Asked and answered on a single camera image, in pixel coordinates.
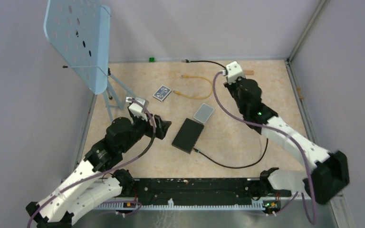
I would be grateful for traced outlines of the black network switch box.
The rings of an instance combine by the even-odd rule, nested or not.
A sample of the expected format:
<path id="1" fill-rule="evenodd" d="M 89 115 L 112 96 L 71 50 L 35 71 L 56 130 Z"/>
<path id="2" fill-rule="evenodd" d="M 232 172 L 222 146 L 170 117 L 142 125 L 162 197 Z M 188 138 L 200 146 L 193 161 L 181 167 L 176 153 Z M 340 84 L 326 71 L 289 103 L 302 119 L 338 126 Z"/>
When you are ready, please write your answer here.
<path id="1" fill-rule="evenodd" d="M 173 139 L 172 146 L 187 154 L 191 154 L 203 129 L 204 124 L 186 118 Z"/>

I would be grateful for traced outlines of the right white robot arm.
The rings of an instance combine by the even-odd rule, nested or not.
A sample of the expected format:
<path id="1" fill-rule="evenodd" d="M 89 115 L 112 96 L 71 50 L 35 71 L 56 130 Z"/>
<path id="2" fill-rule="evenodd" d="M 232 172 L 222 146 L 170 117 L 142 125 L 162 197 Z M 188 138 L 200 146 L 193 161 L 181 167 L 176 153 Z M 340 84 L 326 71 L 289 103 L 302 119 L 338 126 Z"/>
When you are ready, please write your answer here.
<path id="1" fill-rule="evenodd" d="M 297 191 L 325 205 L 349 185 L 347 156 L 318 146 L 290 127 L 262 102 L 262 90 L 255 80 L 227 79 L 224 87 L 242 115 L 237 120 L 278 144 L 306 169 L 302 172 L 271 168 L 271 173 L 259 183 L 264 195 L 272 196 L 278 190 Z"/>

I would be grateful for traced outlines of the grey card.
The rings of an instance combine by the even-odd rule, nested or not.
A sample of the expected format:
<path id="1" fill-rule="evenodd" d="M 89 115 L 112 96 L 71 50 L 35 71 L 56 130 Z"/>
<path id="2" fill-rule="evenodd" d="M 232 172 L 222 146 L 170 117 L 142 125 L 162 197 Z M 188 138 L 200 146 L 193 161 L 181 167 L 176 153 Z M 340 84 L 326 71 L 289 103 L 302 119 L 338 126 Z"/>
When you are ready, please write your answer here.
<path id="1" fill-rule="evenodd" d="M 214 108 L 208 104 L 203 103 L 196 113 L 193 115 L 194 120 L 205 124 L 214 112 Z"/>

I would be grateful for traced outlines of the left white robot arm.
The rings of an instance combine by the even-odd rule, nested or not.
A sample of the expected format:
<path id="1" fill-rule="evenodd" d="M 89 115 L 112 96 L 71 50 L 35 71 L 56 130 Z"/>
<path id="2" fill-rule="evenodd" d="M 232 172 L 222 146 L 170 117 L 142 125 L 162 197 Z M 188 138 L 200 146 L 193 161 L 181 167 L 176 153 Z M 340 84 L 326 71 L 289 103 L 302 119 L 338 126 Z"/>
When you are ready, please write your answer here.
<path id="1" fill-rule="evenodd" d="M 144 136 L 150 138 L 142 157 L 155 138 L 162 140 L 171 126 L 159 115 L 147 114 L 144 109 L 130 117 L 118 117 L 106 129 L 105 137 L 94 144 L 76 169 L 46 198 L 26 206 L 38 228 L 70 228 L 96 206 L 116 196 L 133 192 L 134 179 L 120 163 L 123 154 Z"/>

